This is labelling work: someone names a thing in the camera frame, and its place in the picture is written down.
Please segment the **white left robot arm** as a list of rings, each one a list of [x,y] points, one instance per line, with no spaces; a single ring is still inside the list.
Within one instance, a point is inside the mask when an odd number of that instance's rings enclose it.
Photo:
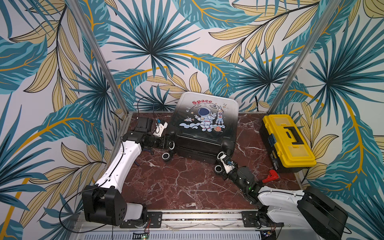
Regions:
[[[166,121],[140,117],[135,128],[121,137],[119,151],[106,172],[93,186],[88,185],[82,191],[86,221],[111,226],[148,222],[147,209],[142,204],[127,203],[122,190],[142,151],[174,149],[174,142],[164,133],[167,127]]]

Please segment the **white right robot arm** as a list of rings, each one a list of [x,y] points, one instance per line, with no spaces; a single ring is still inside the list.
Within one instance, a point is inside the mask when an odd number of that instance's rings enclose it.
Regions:
[[[244,198],[258,209],[257,222],[292,224],[313,230],[324,240],[340,240],[351,233],[346,223],[348,213],[320,190],[289,191],[264,186],[247,167],[225,167],[225,172]]]

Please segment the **silver space-print hard suitcase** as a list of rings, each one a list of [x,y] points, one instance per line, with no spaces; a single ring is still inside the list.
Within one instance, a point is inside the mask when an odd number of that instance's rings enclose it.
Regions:
[[[237,140],[239,104],[229,98],[183,93],[166,129],[170,155],[212,165],[232,157]]]

